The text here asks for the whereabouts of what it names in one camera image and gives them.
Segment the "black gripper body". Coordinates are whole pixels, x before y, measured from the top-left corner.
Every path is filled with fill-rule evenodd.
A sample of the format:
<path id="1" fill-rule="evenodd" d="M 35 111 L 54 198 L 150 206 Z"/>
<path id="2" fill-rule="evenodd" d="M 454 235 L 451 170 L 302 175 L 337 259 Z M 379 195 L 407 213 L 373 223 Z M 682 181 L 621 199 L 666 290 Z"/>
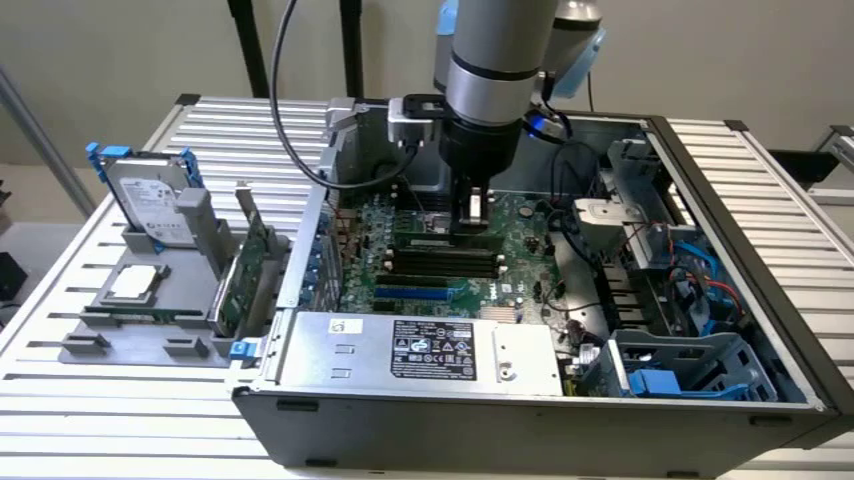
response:
<path id="1" fill-rule="evenodd" d="M 471 187 L 489 189 L 491 178 L 513 164 L 521 132 L 521 119 L 499 126 L 479 125 L 459 117 L 442 120 L 439 155 L 451 169 L 457 194 Z"/>

